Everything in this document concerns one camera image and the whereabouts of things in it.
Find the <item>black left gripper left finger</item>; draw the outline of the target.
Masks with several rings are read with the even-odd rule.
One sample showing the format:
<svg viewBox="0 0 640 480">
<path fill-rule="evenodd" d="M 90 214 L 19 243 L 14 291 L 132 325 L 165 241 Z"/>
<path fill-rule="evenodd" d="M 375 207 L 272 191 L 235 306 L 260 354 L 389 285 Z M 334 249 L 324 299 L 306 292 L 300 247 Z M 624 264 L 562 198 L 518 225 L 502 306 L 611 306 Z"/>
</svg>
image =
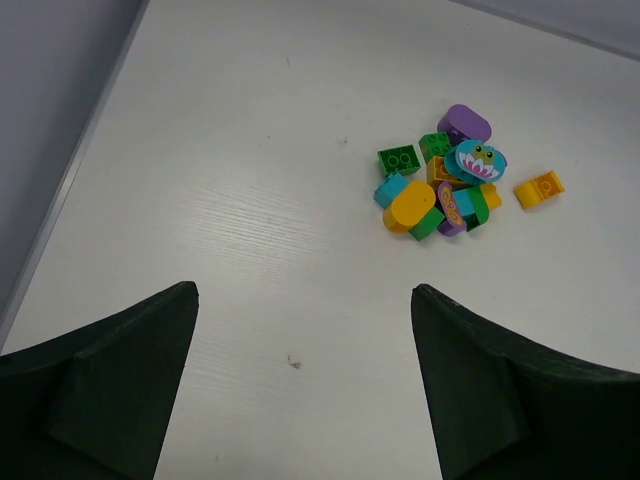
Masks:
<svg viewBox="0 0 640 480">
<path fill-rule="evenodd" d="M 179 282 L 1 357 L 4 479 L 151 479 L 199 309 Z"/>
</svg>

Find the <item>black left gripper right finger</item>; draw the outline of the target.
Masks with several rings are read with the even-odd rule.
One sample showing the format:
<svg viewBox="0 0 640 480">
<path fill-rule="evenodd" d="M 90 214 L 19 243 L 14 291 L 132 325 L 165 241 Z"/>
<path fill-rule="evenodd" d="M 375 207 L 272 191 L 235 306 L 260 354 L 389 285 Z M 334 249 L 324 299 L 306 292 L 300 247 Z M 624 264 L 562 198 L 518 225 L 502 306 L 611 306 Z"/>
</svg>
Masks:
<svg viewBox="0 0 640 480">
<path fill-rule="evenodd" d="M 635 479 L 639 377 L 553 350 L 430 285 L 411 320 L 446 479 Z"/>
</svg>

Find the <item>purple butterfly lego brick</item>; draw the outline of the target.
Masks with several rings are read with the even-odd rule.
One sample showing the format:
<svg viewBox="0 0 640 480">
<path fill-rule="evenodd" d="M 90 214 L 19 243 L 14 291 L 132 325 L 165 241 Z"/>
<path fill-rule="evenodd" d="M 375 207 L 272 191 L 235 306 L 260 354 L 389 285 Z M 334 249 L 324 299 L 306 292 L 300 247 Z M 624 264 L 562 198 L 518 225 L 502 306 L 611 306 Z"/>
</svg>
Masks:
<svg viewBox="0 0 640 480">
<path fill-rule="evenodd" d="M 444 215 L 444 220 L 437 227 L 437 230 L 447 237 L 454 237 L 465 231 L 466 221 L 460 213 L 451 184 L 448 182 L 440 183 L 437 188 L 437 197 Z"/>
</svg>

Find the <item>yellow rounded lego brick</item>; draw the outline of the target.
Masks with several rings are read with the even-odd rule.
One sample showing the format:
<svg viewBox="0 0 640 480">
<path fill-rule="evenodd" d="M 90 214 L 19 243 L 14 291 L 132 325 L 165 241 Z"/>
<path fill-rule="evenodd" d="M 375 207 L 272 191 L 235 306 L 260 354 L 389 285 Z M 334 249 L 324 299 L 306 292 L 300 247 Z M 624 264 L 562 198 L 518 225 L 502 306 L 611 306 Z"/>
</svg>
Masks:
<svg viewBox="0 0 640 480">
<path fill-rule="evenodd" d="M 435 206 L 436 194 L 423 181 L 410 182 L 383 211 L 383 224 L 392 233 L 406 233 Z"/>
</svg>

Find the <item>yellow curved lego brick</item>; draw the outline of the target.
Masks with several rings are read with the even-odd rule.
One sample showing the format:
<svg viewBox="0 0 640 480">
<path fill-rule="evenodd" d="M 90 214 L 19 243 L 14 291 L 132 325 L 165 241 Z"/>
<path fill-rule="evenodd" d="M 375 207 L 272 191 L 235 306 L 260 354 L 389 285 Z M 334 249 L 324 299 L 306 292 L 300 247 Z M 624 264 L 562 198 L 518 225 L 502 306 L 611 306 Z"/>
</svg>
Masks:
<svg viewBox="0 0 640 480">
<path fill-rule="evenodd" d="M 555 171 L 534 177 L 514 189 L 516 198 L 525 210 L 534 208 L 564 192 L 564 185 Z"/>
</svg>

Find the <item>teal frog flower lego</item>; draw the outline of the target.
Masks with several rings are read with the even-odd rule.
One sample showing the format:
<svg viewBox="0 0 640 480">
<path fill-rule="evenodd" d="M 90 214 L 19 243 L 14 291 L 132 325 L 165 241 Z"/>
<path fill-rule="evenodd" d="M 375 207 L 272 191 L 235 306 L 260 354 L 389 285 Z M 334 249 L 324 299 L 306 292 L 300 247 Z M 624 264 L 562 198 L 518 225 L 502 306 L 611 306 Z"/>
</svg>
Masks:
<svg viewBox="0 0 640 480">
<path fill-rule="evenodd" d="M 465 140 L 447 152 L 444 166 L 455 178 L 477 186 L 498 181 L 506 171 L 507 160 L 480 140 Z"/>
</svg>

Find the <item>dark green square lego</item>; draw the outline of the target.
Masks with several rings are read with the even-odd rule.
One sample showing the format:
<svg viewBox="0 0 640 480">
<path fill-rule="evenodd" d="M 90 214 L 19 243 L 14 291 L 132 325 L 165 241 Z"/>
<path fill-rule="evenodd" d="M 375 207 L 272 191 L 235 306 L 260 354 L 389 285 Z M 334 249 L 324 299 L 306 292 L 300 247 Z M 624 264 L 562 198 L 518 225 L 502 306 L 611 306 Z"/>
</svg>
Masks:
<svg viewBox="0 0 640 480">
<path fill-rule="evenodd" d="M 377 152 L 377 156 L 384 177 L 393 174 L 413 175 L 421 168 L 413 145 L 380 150 Z"/>
</svg>

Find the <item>light green lego brick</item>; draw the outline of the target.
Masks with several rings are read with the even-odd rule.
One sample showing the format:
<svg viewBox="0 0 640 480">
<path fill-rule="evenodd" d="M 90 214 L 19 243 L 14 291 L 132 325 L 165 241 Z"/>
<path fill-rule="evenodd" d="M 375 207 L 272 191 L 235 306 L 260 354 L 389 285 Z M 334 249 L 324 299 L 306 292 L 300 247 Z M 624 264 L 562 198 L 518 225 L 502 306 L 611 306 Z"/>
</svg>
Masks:
<svg viewBox="0 0 640 480">
<path fill-rule="evenodd" d="M 426 163 L 434 156 L 444 157 L 452 148 L 446 132 L 424 134 L 418 141 L 418 145 Z"/>
</svg>

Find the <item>purple rounded lego brick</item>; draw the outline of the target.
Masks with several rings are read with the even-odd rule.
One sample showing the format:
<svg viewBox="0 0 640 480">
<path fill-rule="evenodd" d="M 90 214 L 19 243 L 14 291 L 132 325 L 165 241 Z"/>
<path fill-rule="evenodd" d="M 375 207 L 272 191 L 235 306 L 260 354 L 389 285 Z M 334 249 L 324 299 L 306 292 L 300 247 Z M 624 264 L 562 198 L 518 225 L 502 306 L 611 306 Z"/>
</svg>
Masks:
<svg viewBox="0 0 640 480">
<path fill-rule="evenodd" d="M 437 123 L 437 131 L 446 133 L 452 146 L 466 140 L 487 142 L 492 135 L 489 122 L 463 104 L 452 105 Z"/>
</svg>

